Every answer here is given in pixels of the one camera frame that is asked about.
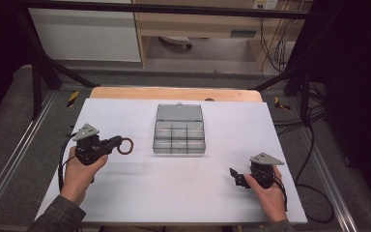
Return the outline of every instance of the black ring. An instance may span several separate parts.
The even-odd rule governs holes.
[[[122,155],[128,155],[130,154],[132,151],[133,151],[133,147],[134,147],[134,143],[133,143],[133,140],[129,139],[129,138],[123,138],[122,139],[122,142],[123,141],[128,141],[130,143],[130,149],[128,150],[128,152],[122,152],[122,150],[120,150],[120,146],[117,147],[117,151],[122,154]]]

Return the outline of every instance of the dark gray sleeve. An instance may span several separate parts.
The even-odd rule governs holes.
[[[289,220],[281,220],[279,222],[268,225],[263,229],[264,232],[292,232],[295,229],[292,227]]]
[[[64,197],[58,195],[47,207],[44,214],[29,227],[29,232],[69,232],[74,231],[86,213]]]

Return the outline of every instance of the yellow and black tape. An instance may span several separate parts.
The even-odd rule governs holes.
[[[69,101],[68,101],[68,104],[66,105],[66,107],[72,107],[74,105],[74,102],[76,101],[78,95],[79,95],[79,91],[74,91],[71,94],[71,97],[69,98]]]
[[[279,98],[275,97],[275,107],[276,108],[283,108],[285,110],[291,110],[291,107],[289,105],[283,105],[279,102]]]

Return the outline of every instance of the white tabletop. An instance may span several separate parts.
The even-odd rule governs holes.
[[[128,156],[115,149],[89,186],[81,208],[84,222],[98,225],[231,225],[266,221],[252,191],[236,187],[232,167],[249,172],[249,158],[265,152],[286,163],[265,103],[182,101],[201,104],[206,136],[202,157],[162,157],[153,153],[159,103],[163,100],[87,99],[74,132],[85,123],[100,130],[100,140],[116,135],[134,141]],[[75,142],[71,141],[66,151]],[[287,165],[278,166],[288,196],[288,219],[306,223]],[[57,173],[38,216],[59,194]]]

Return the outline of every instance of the white cabinet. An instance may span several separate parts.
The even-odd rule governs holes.
[[[30,13],[43,48],[53,59],[140,62],[133,13],[47,9],[30,9]]]

